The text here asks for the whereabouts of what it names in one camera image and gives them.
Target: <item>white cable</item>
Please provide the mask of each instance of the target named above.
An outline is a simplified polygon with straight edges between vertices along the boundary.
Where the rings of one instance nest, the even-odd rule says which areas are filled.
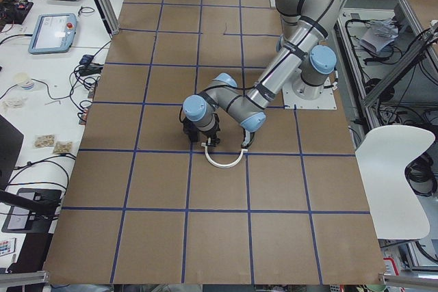
[[[248,152],[247,148],[241,148],[240,149],[240,154],[239,157],[234,161],[231,162],[229,164],[221,164],[218,163],[216,161],[214,161],[211,157],[210,154],[208,154],[208,145],[207,143],[202,143],[201,144],[202,147],[204,147],[204,153],[205,153],[205,157],[207,158],[208,162],[210,162],[212,165],[214,165],[217,168],[221,168],[221,169],[228,169],[228,168],[232,168],[233,166],[235,166],[236,164],[238,164],[240,162],[240,160],[242,159],[242,157],[244,156],[244,153]]]

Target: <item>small plastic packet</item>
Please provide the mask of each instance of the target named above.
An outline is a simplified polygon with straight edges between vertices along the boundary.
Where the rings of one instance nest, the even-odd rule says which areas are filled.
[[[55,145],[55,135],[37,135],[35,136],[35,148],[53,147]]]
[[[56,142],[55,147],[53,147],[53,154],[71,153],[72,148],[73,142]]]

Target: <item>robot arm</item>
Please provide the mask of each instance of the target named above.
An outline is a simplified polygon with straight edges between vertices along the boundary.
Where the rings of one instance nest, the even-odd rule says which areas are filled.
[[[218,75],[197,95],[183,104],[186,118],[209,138],[216,139],[219,130],[215,110],[223,108],[241,127],[251,133],[258,130],[266,116],[264,109],[274,100],[284,83],[303,62],[314,46],[328,36],[339,15],[339,0],[275,0],[283,23],[279,52],[264,70],[251,90],[242,96],[237,83],[226,73]],[[309,70],[301,79],[308,85],[322,85],[323,70]]]

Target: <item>blue joint cap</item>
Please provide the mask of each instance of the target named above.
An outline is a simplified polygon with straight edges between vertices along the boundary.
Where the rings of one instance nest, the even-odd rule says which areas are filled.
[[[310,52],[310,62],[319,73],[329,75],[336,66],[336,54],[330,47],[314,46]]]
[[[231,87],[237,87],[237,83],[227,73],[220,73],[216,78],[214,78],[214,80],[225,82],[227,85],[230,85]]]
[[[249,131],[250,133],[254,133],[255,131],[260,129],[260,127],[265,122],[265,120],[266,120],[266,115],[263,112],[256,113],[250,116],[249,118],[243,120],[240,123],[240,126],[243,129]]]
[[[185,99],[183,111],[190,121],[199,121],[207,112],[207,102],[201,96],[191,95]]]

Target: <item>white chair seat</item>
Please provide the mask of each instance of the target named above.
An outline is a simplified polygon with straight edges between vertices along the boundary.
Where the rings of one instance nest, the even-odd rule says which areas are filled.
[[[434,141],[430,131],[392,125],[372,129],[356,150],[379,239],[421,239],[429,233],[429,221],[404,169]]]

